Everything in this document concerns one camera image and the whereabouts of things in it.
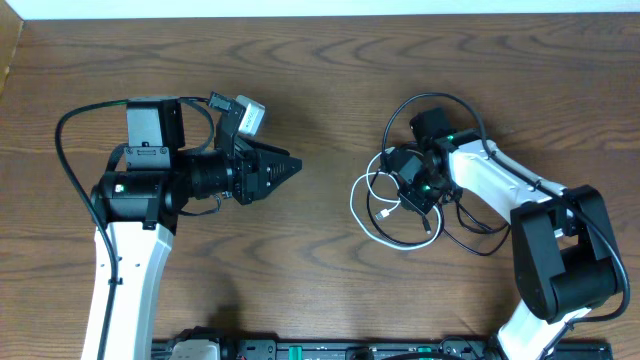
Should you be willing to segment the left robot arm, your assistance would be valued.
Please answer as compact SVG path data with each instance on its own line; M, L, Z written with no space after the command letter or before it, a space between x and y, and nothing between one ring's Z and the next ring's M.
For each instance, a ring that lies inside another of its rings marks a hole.
M133 98L128 141L112 153L90 197L96 276L82 356L148 359L162 273L192 199L266 198L301 160L253 140L261 104L229 99Z

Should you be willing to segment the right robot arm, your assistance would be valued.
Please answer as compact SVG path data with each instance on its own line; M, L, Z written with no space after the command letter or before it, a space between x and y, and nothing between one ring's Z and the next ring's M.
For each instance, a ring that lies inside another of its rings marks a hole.
M630 282L606 205L591 186L569 189L526 169L499 150L484 126L457 131L440 108L410 121L414 139L383 149L382 170L400 182L403 207L425 216L469 191L505 219L512 236L514 277L521 301L488 342L487 359L549 359L590 311Z

